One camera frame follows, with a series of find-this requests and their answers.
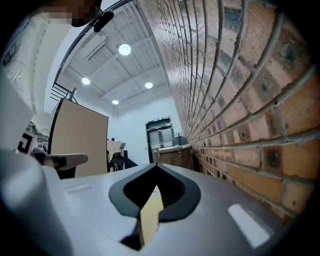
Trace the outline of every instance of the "gray plastic surface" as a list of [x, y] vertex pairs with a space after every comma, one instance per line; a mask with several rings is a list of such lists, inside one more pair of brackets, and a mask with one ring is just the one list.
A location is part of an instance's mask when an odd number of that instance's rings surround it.
[[9, 212], [50, 255], [209, 256], [246, 255], [253, 249], [228, 208], [240, 204], [272, 235], [282, 228], [268, 209], [229, 182], [164, 164], [196, 182], [200, 202], [185, 219], [160, 223], [151, 241], [135, 251], [120, 241], [137, 220], [122, 216], [109, 199], [115, 182], [148, 164], [90, 177], [60, 180], [35, 159], [0, 150], [0, 191]]
[[228, 208], [234, 204], [247, 208], [271, 234], [282, 228], [271, 211], [228, 181], [182, 167], [163, 165], [195, 181], [201, 190], [201, 199], [187, 218], [160, 223], [142, 253], [152, 256], [245, 255], [253, 249], [228, 213]]

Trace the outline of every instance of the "elevator door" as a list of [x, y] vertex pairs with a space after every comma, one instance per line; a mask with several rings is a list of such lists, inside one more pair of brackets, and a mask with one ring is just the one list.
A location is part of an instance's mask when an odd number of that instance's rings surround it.
[[149, 148], [149, 160], [150, 163], [156, 162], [157, 155], [154, 153], [158, 149], [163, 149], [167, 147], [173, 146], [173, 133], [171, 126], [167, 126], [164, 128], [158, 128], [154, 130], [150, 130], [147, 132], [148, 134], [148, 148]]

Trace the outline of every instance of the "white ceiling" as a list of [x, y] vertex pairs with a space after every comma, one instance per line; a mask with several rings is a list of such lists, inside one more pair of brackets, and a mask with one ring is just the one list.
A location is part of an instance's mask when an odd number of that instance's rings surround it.
[[[122, 44], [130, 45], [129, 55], [119, 53], [117, 47]], [[90, 85], [81, 83], [84, 76], [90, 79]], [[114, 18], [101, 32], [91, 29], [84, 35], [67, 58], [57, 82], [65, 83], [63, 77], [73, 80], [77, 88], [88, 87], [97, 100], [118, 100], [115, 108], [119, 109], [170, 92], [157, 46], [134, 1], [115, 10]], [[145, 88], [146, 82], [152, 82], [153, 87]]]

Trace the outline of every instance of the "white wall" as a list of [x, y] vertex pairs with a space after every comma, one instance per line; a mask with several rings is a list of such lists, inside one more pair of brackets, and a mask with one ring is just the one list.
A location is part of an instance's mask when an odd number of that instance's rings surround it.
[[145, 105], [120, 113], [115, 140], [126, 143], [125, 150], [128, 150], [128, 157], [137, 165], [148, 164], [146, 122], [168, 116], [171, 117], [174, 132], [181, 132], [176, 105], [171, 95], [146, 102]]

